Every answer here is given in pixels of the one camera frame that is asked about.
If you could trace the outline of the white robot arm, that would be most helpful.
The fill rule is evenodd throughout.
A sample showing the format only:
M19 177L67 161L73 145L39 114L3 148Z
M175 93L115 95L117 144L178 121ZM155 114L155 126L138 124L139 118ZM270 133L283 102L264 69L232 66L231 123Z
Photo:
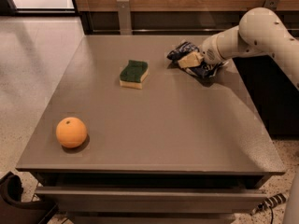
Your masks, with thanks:
M214 77L228 60L268 55L299 90L299 41L270 9L248 11L239 24L205 39L198 51L178 60L178 66L195 77Z

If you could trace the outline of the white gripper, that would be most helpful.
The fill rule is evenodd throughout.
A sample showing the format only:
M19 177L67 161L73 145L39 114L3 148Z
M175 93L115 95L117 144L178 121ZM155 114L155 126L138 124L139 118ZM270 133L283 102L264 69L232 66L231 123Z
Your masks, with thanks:
M178 61L178 66L180 68L190 68L199 66L202 61L208 64L216 64L231 59L232 38L230 33L220 32L208 37L203 41L200 52L190 52Z

